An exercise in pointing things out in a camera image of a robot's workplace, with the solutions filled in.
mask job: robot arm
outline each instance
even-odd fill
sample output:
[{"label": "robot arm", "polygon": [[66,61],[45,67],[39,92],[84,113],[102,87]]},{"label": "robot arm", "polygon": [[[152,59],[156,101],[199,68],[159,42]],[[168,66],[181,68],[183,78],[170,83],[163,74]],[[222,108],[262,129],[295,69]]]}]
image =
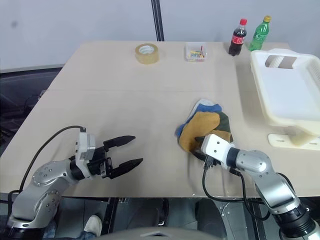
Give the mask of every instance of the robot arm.
[{"label": "robot arm", "polygon": [[51,161],[38,168],[30,184],[16,197],[4,239],[41,239],[68,187],[94,175],[113,179],[138,166],[142,158],[127,161],[113,169],[111,158],[107,156],[109,148],[125,145],[133,139],[134,136],[117,137],[103,142],[103,147],[96,149],[95,137],[80,132],[75,143],[75,156]]},{"label": "robot arm", "polygon": [[203,139],[201,151],[219,161],[222,167],[246,172],[253,179],[258,194],[286,238],[320,239],[319,225],[311,219],[288,182],[275,173],[265,153],[237,149],[215,134]]}]

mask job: coca-cola bottle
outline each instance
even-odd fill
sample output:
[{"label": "coca-cola bottle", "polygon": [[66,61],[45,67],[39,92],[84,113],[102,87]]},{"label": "coca-cola bottle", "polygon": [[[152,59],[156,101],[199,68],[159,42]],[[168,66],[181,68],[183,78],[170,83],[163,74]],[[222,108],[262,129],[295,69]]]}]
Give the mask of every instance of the coca-cola bottle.
[{"label": "coca-cola bottle", "polygon": [[239,55],[241,52],[241,47],[244,44],[245,36],[247,35],[247,30],[245,28],[246,24],[247,19],[242,18],[240,20],[240,25],[233,32],[229,47],[229,54],[232,56]]}]

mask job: sprite bottle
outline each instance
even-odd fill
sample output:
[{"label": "sprite bottle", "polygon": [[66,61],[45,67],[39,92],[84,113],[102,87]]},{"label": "sprite bottle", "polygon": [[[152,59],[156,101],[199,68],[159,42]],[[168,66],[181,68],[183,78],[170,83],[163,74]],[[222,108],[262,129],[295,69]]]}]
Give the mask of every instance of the sprite bottle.
[{"label": "sprite bottle", "polygon": [[260,50],[262,48],[262,44],[264,43],[268,33],[269,33],[269,23],[271,17],[265,16],[263,22],[255,29],[255,33],[253,35],[252,42],[250,43],[249,50]]}]

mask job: wooden table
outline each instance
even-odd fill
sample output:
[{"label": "wooden table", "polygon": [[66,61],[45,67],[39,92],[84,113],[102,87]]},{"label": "wooden table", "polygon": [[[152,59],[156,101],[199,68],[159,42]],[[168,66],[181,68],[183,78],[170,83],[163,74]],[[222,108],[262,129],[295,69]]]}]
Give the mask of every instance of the wooden table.
[{"label": "wooden table", "polygon": [[[57,130],[82,125],[103,141],[134,135],[136,139],[110,151],[113,166],[144,158],[131,172],[115,179],[82,180],[65,196],[73,197],[203,197],[203,162],[184,152],[176,128],[201,98],[222,106],[229,116],[235,145],[268,154],[275,171],[286,174],[299,196],[320,195],[319,153],[274,148],[268,133],[284,129],[266,125],[250,71],[245,46],[239,56],[227,54],[228,43],[207,43],[205,62],[184,60],[184,42],[153,42],[160,60],[151,65],[135,58],[136,41],[98,41],[82,45],[53,80],[22,124],[0,159],[0,191],[19,188],[22,176],[38,148]],[[288,48],[265,43],[265,49]],[[39,155],[32,173],[52,160],[73,155],[78,130],[54,139]],[[248,196],[257,196],[246,177]],[[207,174],[212,195],[241,197],[237,176],[220,166]]]}]

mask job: tape roll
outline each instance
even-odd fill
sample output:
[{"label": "tape roll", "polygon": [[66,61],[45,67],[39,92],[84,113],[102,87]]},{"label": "tape roll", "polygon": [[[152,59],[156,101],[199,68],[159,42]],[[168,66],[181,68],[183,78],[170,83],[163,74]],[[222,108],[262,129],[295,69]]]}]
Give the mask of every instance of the tape roll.
[{"label": "tape roll", "polygon": [[135,57],[139,63],[154,64],[159,60],[158,47],[152,43],[145,43],[135,48]]}]

